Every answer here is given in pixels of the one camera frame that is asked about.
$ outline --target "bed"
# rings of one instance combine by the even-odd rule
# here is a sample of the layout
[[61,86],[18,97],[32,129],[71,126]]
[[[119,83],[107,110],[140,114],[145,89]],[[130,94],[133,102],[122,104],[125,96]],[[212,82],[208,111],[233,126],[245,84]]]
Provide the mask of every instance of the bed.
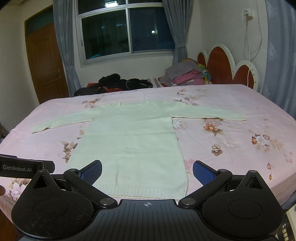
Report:
[[[244,175],[251,169],[259,171],[279,203],[283,204],[296,190],[296,136],[292,134],[296,121],[253,90],[257,89],[259,82],[253,65],[247,87],[248,61],[234,65],[231,53],[226,53],[221,46],[213,48],[209,57],[205,52],[198,56],[199,62],[204,59],[201,63],[209,69],[213,85],[151,88],[50,100],[38,106],[10,132],[0,144],[0,153],[26,159],[52,160],[56,167],[54,173],[58,174],[67,170],[71,154],[89,123],[31,134],[33,127],[39,123],[117,102],[179,101],[188,105],[227,109],[244,113],[247,121],[173,119],[188,177],[187,194],[202,186],[192,173],[194,161],[201,160],[214,169],[225,168],[234,174]],[[18,177],[0,177],[0,185],[6,190],[5,195],[0,197],[0,209],[9,219],[14,203],[28,182],[29,179]]]

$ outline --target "ribbed hem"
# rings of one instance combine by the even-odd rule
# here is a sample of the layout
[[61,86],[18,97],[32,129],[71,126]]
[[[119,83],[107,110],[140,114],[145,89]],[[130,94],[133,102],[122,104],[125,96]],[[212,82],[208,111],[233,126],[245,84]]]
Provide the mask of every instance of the ribbed hem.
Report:
[[133,198],[158,198],[158,199],[175,199],[179,200],[185,197],[187,185],[178,189],[166,188],[149,188],[149,187],[126,187],[126,186],[110,186],[110,185],[94,185],[103,193],[111,197],[133,197]]

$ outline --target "window pane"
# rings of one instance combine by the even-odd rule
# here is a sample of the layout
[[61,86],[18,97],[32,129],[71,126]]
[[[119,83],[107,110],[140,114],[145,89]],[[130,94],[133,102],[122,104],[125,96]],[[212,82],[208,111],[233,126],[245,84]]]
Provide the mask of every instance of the window pane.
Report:
[[163,7],[131,8],[129,14],[133,52],[175,48]]
[[129,52],[125,10],[83,18],[82,32],[86,59]]
[[122,5],[125,3],[126,0],[78,0],[78,14],[106,7],[114,7],[116,5]]
[[162,0],[128,0],[128,3],[162,2]]
[[54,22],[52,7],[31,18],[26,23],[27,35],[30,35],[41,29],[47,24]]

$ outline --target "curtain tieback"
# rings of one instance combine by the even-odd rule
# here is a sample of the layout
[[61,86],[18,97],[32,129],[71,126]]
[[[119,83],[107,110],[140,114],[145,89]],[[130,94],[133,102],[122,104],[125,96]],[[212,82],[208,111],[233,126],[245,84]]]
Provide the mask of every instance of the curtain tieback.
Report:
[[68,65],[68,66],[65,66],[65,70],[67,71],[67,70],[70,70],[70,69],[73,69],[74,68],[74,66],[73,65]]
[[186,47],[185,42],[179,43],[179,44],[175,44],[175,48],[183,48],[183,47]]

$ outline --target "window sill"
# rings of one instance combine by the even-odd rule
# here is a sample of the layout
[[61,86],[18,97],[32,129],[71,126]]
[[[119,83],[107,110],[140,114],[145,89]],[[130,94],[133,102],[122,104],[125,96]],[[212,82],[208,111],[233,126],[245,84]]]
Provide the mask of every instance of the window sill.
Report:
[[121,53],[108,56],[97,57],[93,59],[85,60],[81,63],[81,67],[88,67],[96,64],[103,64],[108,62],[132,59],[132,58],[145,58],[145,57],[157,57],[157,56],[173,56],[174,51],[155,51],[155,52],[142,52],[142,53]]

